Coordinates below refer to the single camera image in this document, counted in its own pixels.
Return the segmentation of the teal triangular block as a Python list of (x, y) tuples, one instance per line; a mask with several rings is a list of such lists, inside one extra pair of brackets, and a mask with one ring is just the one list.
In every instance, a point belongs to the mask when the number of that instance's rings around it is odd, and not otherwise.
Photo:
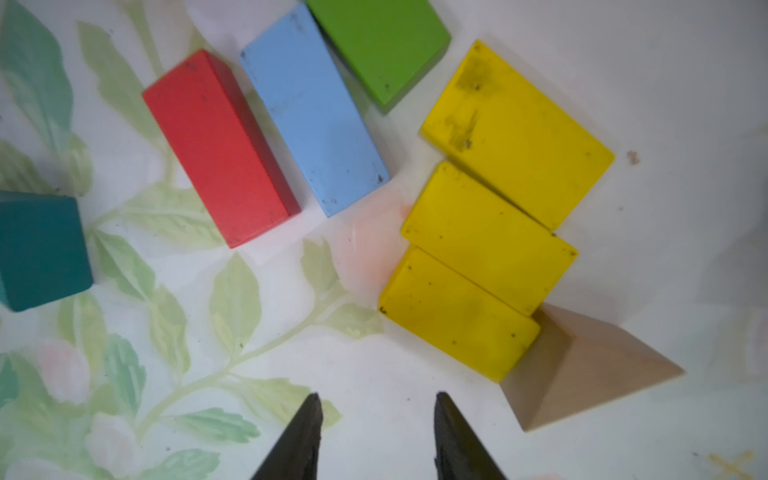
[(1, 303), (21, 312), (94, 283), (77, 201), (1, 193)]

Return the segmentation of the tan triangular block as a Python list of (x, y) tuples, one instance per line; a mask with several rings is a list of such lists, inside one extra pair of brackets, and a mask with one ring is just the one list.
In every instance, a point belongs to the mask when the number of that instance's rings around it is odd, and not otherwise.
[(533, 318), (538, 338), (500, 382), (525, 432), (685, 374), (618, 325), (548, 304)]

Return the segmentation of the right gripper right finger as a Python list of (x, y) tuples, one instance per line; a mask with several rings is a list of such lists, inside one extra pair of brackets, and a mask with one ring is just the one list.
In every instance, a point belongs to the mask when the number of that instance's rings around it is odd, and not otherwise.
[(433, 418), (438, 479), (506, 479), (448, 393), (437, 393)]

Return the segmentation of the green rectangular block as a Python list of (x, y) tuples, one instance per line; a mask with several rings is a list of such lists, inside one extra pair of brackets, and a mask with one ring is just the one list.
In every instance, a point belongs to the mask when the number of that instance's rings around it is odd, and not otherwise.
[(434, 67), (451, 42), (428, 1), (309, 1), (307, 6), (383, 114)]

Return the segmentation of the yellow block cluster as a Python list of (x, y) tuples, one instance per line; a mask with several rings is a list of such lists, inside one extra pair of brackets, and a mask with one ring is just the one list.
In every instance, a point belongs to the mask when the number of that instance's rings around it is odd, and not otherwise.
[(448, 161), (436, 166), (401, 234), (524, 315), (544, 302), (579, 256)]

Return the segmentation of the red block cluster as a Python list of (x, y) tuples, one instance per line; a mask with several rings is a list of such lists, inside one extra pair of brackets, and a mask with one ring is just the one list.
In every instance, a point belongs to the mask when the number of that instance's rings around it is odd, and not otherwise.
[(224, 61), (199, 49), (148, 87), (142, 98), (230, 248), (300, 213)]

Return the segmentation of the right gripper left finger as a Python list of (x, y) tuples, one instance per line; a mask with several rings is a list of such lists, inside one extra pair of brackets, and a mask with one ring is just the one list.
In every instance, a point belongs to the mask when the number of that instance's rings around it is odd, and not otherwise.
[(251, 479), (315, 480), (322, 424), (320, 396), (310, 393)]

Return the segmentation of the light blue block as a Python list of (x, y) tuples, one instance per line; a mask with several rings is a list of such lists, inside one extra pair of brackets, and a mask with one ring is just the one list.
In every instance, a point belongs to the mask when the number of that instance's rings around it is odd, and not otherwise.
[(326, 216), (390, 180), (305, 4), (247, 44), (239, 60)]

